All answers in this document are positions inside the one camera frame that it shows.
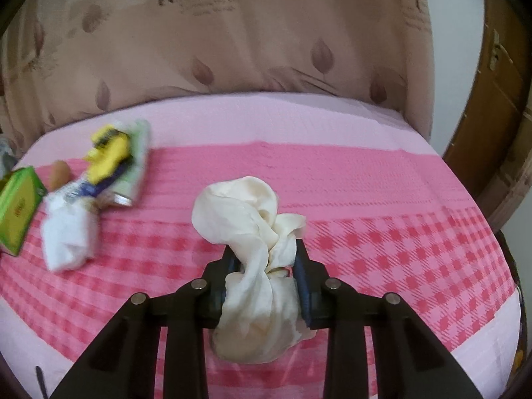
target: green box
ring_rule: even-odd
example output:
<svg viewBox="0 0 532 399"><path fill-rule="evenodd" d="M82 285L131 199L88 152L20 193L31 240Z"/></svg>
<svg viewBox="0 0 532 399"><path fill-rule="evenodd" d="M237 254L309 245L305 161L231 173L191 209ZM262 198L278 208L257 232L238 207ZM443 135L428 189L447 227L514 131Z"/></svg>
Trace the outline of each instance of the green box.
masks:
<svg viewBox="0 0 532 399"><path fill-rule="evenodd" d="M0 194L0 248L18 256L46 188L33 166L16 170Z"/></svg>

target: brown egg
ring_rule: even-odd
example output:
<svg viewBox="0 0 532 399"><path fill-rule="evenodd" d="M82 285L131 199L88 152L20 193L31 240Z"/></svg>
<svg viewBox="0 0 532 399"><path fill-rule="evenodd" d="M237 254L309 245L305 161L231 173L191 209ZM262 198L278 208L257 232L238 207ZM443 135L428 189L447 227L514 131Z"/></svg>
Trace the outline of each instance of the brown egg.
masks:
<svg viewBox="0 0 532 399"><path fill-rule="evenodd" d="M65 184L72 180L70 166L64 161L55 161L52 164L52 170L48 178L48 191L54 192L61 189Z"/></svg>

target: crumpled white towel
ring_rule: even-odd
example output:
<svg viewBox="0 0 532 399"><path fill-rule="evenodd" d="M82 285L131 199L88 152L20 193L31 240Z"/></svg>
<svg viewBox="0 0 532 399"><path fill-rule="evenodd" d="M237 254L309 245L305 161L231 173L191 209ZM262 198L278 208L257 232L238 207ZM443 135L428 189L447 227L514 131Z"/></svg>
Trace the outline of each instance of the crumpled white towel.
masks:
<svg viewBox="0 0 532 399"><path fill-rule="evenodd" d="M306 218L277 214L277 195L262 180L215 183L196 199L192 224L213 244L227 244L243 272L225 278L227 296L211 337L216 355L235 363L266 363L314 337L301 319L294 278L297 237Z"/></svg>
<svg viewBox="0 0 532 399"><path fill-rule="evenodd" d="M98 243L96 200L68 196L71 182L44 198L47 217L41 225L46 268L52 272L75 270L94 258Z"/></svg>

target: leaf pattern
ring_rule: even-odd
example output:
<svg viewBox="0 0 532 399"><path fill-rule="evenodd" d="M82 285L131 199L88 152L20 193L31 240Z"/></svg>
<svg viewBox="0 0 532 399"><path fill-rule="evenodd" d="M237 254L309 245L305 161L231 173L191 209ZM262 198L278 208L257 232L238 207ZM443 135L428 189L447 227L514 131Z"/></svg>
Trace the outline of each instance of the leaf pattern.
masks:
<svg viewBox="0 0 532 399"><path fill-rule="evenodd" d="M192 75L198 80L198 82L200 82L200 84L207 87L214 82L212 70L196 57L192 60Z"/></svg>
<svg viewBox="0 0 532 399"><path fill-rule="evenodd" d="M109 109L111 103L111 90L104 81L100 81L96 90L96 106L102 111Z"/></svg>
<svg viewBox="0 0 532 399"><path fill-rule="evenodd" d="M103 21L103 10L99 5L92 4L81 20L81 28L86 33L94 32Z"/></svg>
<svg viewBox="0 0 532 399"><path fill-rule="evenodd" d="M44 28L43 25L38 21L34 22L34 44L35 44L35 55L39 57L44 46Z"/></svg>
<svg viewBox="0 0 532 399"><path fill-rule="evenodd" d="M406 80L390 67L376 67L371 78L370 98L377 105L398 112L406 107Z"/></svg>
<svg viewBox="0 0 532 399"><path fill-rule="evenodd" d="M312 65L322 74L328 73L334 66L334 55L323 39L312 47Z"/></svg>
<svg viewBox="0 0 532 399"><path fill-rule="evenodd" d="M369 97L373 103L376 103L377 105L385 102L388 98L386 88L382 84L382 79L380 78L379 74L375 74L373 80L371 81L371 85L369 87Z"/></svg>

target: bed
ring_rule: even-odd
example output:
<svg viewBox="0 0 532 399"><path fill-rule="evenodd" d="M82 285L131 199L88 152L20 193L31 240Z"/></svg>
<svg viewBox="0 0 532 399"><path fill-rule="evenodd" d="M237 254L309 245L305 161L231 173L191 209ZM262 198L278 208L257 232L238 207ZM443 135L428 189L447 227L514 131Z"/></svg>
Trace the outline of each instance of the bed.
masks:
<svg viewBox="0 0 532 399"><path fill-rule="evenodd" d="M102 214L97 258L78 271L46 271L42 210L21 255L0 258L0 350L33 398L41 397L36 365L51 392L131 294L173 292L221 256L193 229L192 205L206 185L245 175L272 186L279 211L307 216L309 256L331 276L361 293L398 292L485 398L504 391L519 337L517 289L471 197L399 113L306 93L171 99L47 133L20 166L46 179L61 159L80 173L91 133L136 118L153 131L142 198ZM206 347L210 397L317 399L326 342L319 332L263 365L225 363ZM159 364L159 394L161 385Z"/></svg>

